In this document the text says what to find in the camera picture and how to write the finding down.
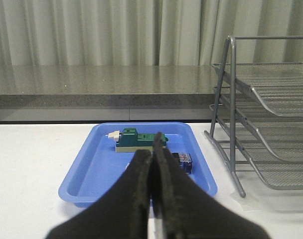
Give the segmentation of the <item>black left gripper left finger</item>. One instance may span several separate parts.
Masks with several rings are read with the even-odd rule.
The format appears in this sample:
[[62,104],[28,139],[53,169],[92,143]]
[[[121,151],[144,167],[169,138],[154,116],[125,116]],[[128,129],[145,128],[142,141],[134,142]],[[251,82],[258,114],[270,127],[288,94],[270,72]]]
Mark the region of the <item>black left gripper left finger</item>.
[[53,228],[48,239],[146,239],[152,155],[137,150],[115,184],[90,207]]

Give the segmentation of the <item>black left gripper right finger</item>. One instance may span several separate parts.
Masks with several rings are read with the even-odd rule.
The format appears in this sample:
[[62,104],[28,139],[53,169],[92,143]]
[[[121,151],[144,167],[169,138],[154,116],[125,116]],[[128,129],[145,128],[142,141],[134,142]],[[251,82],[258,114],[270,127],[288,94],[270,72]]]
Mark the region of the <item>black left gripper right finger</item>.
[[167,239],[268,239],[259,225],[227,209],[205,193],[162,146],[153,141],[154,212],[163,220]]

